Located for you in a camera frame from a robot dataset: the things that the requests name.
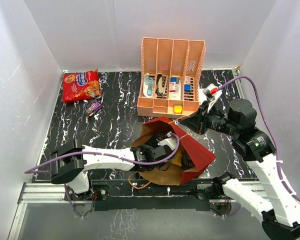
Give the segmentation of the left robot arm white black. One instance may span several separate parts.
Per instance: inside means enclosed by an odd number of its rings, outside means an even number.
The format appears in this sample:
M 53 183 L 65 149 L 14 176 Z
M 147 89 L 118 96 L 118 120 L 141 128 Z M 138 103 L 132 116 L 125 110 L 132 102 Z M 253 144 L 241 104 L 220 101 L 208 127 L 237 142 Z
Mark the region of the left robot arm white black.
M 87 171 L 96 169 L 117 169 L 122 171 L 145 172 L 162 167 L 179 147 L 180 140 L 171 132 L 159 140 L 151 137 L 145 144 L 123 149 L 103 149 L 83 145 L 74 139 L 50 154 L 57 159 L 50 164 L 51 183 L 67 185 L 81 199 L 93 195 L 93 187 Z

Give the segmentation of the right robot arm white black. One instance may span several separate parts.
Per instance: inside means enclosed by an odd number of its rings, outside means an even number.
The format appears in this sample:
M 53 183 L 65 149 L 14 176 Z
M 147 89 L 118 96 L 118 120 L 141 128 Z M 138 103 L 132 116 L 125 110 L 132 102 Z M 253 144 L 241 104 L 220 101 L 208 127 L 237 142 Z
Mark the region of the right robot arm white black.
M 257 175 L 267 199 L 240 183 L 229 172 L 213 179 L 213 194 L 237 201 L 258 219 L 271 240 L 300 238 L 300 200 L 286 189 L 283 174 L 278 173 L 278 152 L 269 136 L 256 127 L 257 111 L 250 101 L 236 98 L 229 104 L 227 115 L 204 101 L 197 112 L 180 124 L 202 135 L 214 130 L 232 138 L 232 146 Z

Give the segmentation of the red paper bag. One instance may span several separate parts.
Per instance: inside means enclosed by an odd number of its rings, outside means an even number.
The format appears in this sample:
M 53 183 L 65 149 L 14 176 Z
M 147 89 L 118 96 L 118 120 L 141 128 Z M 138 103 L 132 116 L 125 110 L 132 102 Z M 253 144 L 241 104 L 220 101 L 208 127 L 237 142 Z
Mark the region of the red paper bag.
M 180 145 L 177 152 L 188 156 L 192 167 L 187 169 L 178 164 L 172 163 L 169 165 L 166 163 L 163 165 L 164 167 L 168 167 L 166 171 L 155 167 L 152 170 L 138 170 L 137 172 L 144 179 L 156 185 L 181 186 L 202 174 L 209 164 L 215 160 L 216 156 L 165 116 L 144 123 L 141 126 L 139 138 L 131 146 L 140 146 L 145 144 L 155 134 L 168 132 L 175 133 L 179 137 Z

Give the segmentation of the purple brown candy packet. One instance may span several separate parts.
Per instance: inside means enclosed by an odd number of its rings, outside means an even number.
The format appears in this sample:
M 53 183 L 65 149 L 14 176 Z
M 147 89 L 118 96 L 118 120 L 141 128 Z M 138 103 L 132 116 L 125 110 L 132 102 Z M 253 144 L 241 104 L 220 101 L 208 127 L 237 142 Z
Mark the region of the purple brown candy packet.
M 96 112 L 98 112 L 102 107 L 103 107 L 103 105 L 99 101 L 94 101 L 86 109 L 86 115 L 88 117 L 90 117 L 93 114 L 95 114 Z

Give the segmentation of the yellow snack packet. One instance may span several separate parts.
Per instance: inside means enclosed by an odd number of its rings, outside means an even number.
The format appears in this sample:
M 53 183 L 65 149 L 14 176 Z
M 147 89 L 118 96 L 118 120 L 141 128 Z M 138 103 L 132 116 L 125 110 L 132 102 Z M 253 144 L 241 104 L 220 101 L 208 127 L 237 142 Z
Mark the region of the yellow snack packet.
M 175 156 L 171 159 L 171 163 L 177 166 L 182 166 L 183 154 L 181 152 L 176 153 Z

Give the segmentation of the red cookie snack bag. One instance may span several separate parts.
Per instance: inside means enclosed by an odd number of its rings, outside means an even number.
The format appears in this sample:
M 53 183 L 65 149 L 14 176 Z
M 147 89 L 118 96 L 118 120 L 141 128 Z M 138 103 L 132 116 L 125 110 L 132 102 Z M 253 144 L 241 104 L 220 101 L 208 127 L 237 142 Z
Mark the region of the red cookie snack bag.
M 93 99 L 102 94 L 98 70 L 67 73 L 62 77 L 64 103 Z

